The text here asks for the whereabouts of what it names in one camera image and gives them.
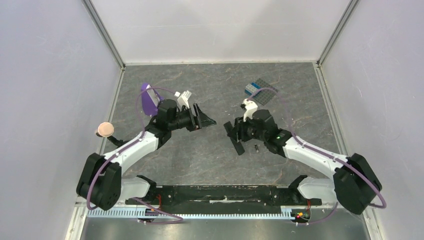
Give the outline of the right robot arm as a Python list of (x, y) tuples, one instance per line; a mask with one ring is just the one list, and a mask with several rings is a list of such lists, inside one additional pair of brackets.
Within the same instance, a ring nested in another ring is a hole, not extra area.
[(324, 180), (306, 177), (290, 188), (288, 196), (295, 204), (307, 199), (337, 201), (356, 215), (373, 206), (375, 197), (381, 201), (380, 208), (387, 206), (381, 195), (382, 184), (366, 158), (358, 153), (347, 156), (310, 144), (279, 128), (266, 109), (257, 110), (249, 117), (237, 117), (223, 126), (238, 155), (245, 152), (243, 142), (255, 139), (263, 142), (271, 153), (301, 162), (326, 176)]

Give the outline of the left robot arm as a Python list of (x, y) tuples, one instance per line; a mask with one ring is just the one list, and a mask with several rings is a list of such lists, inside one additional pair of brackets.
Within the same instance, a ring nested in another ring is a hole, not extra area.
[(153, 182), (142, 176), (124, 179), (123, 173), (161, 148), (171, 138), (172, 131), (187, 129), (192, 132), (214, 125), (216, 121), (203, 113), (196, 103), (189, 108), (178, 107), (175, 100), (164, 99), (143, 132), (113, 151), (88, 156), (76, 194), (85, 198), (92, 210), (98, 207), (107, 211), (118, 201), (131, 198), (152, 204), (157, 198), (156, 189), (151, 187)]

